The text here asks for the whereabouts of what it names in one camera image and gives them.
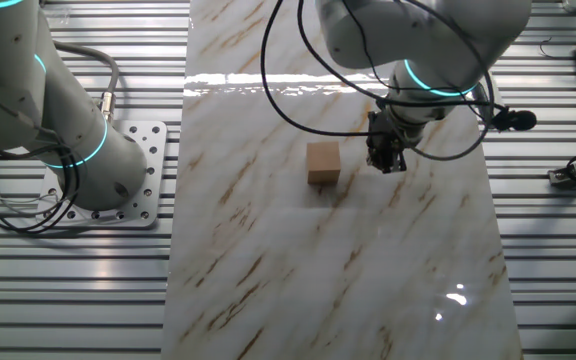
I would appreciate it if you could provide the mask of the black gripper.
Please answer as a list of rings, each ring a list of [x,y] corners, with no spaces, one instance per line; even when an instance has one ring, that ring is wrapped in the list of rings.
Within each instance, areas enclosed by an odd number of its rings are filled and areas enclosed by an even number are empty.
[[[369,133],[366,144],[370,149],[366,162],[378,170],[384,169],[383,160],[377,149],[392,148],[403,150],[416,146],[423,137],[424,125],[412,123],[389,111],[371,111],[368,113]],[[407,170],[403,152],[391,151],[386,154],[386,173]]]

